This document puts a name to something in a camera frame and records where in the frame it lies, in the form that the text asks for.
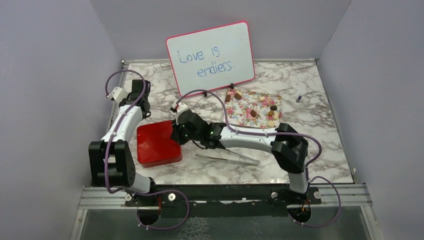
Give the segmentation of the red box lid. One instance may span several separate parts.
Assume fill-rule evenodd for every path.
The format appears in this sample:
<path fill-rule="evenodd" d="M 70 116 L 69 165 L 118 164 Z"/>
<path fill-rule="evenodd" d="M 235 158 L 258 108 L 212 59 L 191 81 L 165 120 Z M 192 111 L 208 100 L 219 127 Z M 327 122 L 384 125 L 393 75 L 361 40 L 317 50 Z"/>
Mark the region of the red box lid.
<path fill-rule="evenodd" d="M 171 139 L 170 120 L 141 125 L 136 129 L 137 159 L 159 159 L 183 156 L 181 146 Z"/>

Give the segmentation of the metal tongs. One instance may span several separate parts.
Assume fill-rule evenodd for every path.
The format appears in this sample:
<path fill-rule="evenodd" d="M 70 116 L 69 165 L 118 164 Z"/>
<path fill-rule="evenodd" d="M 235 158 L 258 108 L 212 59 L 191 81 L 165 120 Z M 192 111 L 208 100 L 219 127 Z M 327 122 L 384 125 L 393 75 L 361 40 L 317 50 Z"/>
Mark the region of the metal tongs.
<path fill-rule="evenodd" d="M 215 162 L 223 162 L 228 164 L 236 164 L 236 165 L 245 165 L 245 166 L 258 166 L 261 162 L 259 160 L 253 159 L 251 157 L 242 155 L 235 151 L 231 151 L 229 149 L 225 149 L 225 152 L 229 153 L 228 157 L 216 157 L 216 156 L 207 156 L 204 154 L 196 153 L 195 156 L 201 159 L 208 159 Z"/>

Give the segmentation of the red chocolate box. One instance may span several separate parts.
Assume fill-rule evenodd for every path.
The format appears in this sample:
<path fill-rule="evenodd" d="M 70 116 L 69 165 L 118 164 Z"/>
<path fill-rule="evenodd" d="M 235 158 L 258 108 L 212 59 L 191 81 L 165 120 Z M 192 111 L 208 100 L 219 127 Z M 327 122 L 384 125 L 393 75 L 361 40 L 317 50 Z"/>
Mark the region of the red chocolate box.
<path fill-rule="evenodd" d="M 169 157 L 169 158 L 158 158 L 158 159 L 147 159 L 147 158 L 138 158 L 137 161 L 141 164 L 143 168 L 152 168 L 167 164 L 173 164 L 178 163 L 183 159 L 182 155 L 176 156 L 176 157 Z"/>

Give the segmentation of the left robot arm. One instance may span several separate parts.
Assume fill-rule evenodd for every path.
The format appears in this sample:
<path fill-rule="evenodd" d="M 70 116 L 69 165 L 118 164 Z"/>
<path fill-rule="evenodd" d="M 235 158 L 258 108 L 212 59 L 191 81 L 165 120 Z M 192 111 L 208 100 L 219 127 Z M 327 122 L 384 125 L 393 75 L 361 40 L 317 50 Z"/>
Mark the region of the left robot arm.
<path fill-rule="evenodd" d="M 112 193 L 124 189 L 136 192 L 147 206 L 155 203 L 157 191 L 152 188 L 152 178 L 136 172 L 129 143 L 138 124 L 151 115 L 150 90 L 150 82 L 142 79 L 132 81 L 130 92 L 116 87 L 112 96 L 120 100 L 117 116 L 101 140 L 88 146 L 92 184 Z"/>

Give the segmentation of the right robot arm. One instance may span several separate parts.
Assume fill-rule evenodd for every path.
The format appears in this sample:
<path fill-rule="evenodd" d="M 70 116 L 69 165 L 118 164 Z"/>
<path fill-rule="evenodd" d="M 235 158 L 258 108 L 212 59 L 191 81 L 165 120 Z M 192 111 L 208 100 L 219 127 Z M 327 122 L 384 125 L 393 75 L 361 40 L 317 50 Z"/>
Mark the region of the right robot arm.
<path fill-rule="evenodd" d="M 300 204 L 308 198 L 305 160 L 309 143 L 289 124 L 258 129 L 208 123 L 189 109 L 179 113 L 171 124 L 170 138 L 179 145 L 199 142 L 206 149 L 245 148 L 272 154 L 278 166 L 288 174 L 289 199 Z"/>

